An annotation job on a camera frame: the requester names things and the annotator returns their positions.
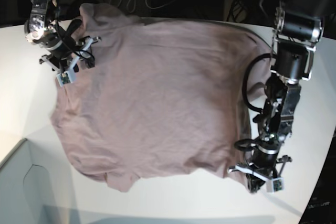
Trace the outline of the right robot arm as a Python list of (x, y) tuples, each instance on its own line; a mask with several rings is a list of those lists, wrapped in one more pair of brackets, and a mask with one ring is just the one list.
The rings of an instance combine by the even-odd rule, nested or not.
[(83, 24), (81, 19), (71, 21), (67, 29), (59, 24), (61, 5), (59, 0), (30, 0), (32, 7), (29, 19), (24, 25), (26, 40), (46, 49), (49, 54), (41, 56), (39, 64), (48, 64), (53, 71), (63, 77), (66, 71), (79, 71), (77, 61), (82, 61), (87, 68), (93, 68), (96, 60), (89, 51), (91, 43), (97, 43), (100, 37), (82, 37), (78, 40), (73, 34)]

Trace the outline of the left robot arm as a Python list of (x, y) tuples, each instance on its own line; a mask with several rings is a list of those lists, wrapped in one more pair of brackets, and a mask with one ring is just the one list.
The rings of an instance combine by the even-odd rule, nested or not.
[[(251, 193), (262, 186), (270, 193), (284, 189), (284, 179), (276, 166), (285, 166), (291, 157), (278, 154), (292, 135), (294, 112), (300, 100), (299, 82), (311, 78), (313, 57), (324, 32), (325, 18), (334, 13), (335, 0), (279, 0), (271, 51), (254, 59), (245, 71), (241, 89), (243, 101), (257, 113), (253, 121), (259, 135), (235, 143), (235, 149), (250, 156), (228, 171), (245, 174)], [(257, 108), (248, 101), (247, 81), (254, 65), (264, 59), (271, 62), (271, 76), (265, 85), (265, 104)]]

